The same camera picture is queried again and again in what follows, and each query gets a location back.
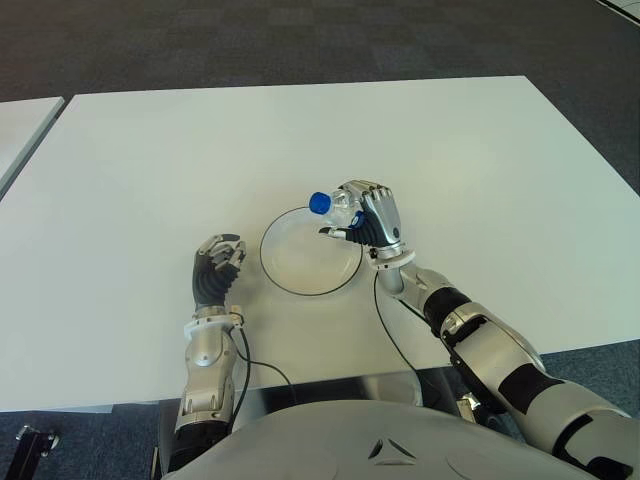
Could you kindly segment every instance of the gray carpet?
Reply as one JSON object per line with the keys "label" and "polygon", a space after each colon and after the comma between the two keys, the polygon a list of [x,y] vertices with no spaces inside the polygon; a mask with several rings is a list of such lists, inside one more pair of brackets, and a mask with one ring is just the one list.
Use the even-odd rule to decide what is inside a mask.
{"label": "gray carpet", "polygon": [[[592,0],[0,0],[0,52],[0,101],[526,75],[640,192],[640,29]],[[640,411],[640,342],[545,361]],[[145,479],[157,414],[0,414],[0,475],[28,422],[62,434],[39,479]]]}

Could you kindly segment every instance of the bottle cap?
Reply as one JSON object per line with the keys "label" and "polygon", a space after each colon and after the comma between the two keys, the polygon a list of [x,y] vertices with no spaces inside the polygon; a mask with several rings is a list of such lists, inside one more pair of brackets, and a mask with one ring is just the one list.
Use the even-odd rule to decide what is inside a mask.
{"label": "bottle cap", "polygon": [[324,215],[331,208],[331,197],[326,193],[316,192],[309,199],[309,210],[318,215]]}

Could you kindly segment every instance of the clear plastic bottle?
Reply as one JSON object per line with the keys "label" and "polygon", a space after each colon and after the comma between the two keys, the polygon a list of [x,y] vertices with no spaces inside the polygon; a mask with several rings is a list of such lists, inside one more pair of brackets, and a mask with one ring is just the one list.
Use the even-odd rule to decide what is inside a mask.
{"label": "clear plastic bottle", "polygon": [[336,190],[331,195],[316,192],[309,199],[309,210],[323,216],[329,225],[353,228],[362,220],[360,202],[346,190]]}

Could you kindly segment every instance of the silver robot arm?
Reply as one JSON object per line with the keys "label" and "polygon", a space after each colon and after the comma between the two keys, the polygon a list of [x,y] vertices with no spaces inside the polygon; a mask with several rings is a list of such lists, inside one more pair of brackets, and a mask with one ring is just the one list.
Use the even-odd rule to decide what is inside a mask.
{"label": "silver robot arm", "polygon": [[185,325],[188,372],[175,425],[168,471],[181,468],[230,433],[233,424],[233,367],[230,332],[241,327],[240,308],[228,311],[225,297],[238,276],[245,244],[237,235],[214,235],[196,251],[193,297],[196,311]]}
{"label": "silver robot arm", "polygon": [[545,372],[531,344],[443,275],[417,267],[402,242],[390,189],[365,181],[350,191],[364,210],[361,228],[321,233],[370,249],[384,290],[424,315],[474,396],[494,413],[508,411],[527,443],[597,478],[640,478],[640,422],[590,390]]}

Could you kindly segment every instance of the plate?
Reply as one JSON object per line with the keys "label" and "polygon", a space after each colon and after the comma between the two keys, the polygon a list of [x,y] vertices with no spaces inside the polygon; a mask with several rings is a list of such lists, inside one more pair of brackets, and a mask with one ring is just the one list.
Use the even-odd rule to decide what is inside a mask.
{"label": "plate", "polygon": [[321,217],[301,207],[283,213],[267,227],[260,244],[260,263],[277,286],[297,295],[333,292],[358,271],[362,247],[322,236]]}

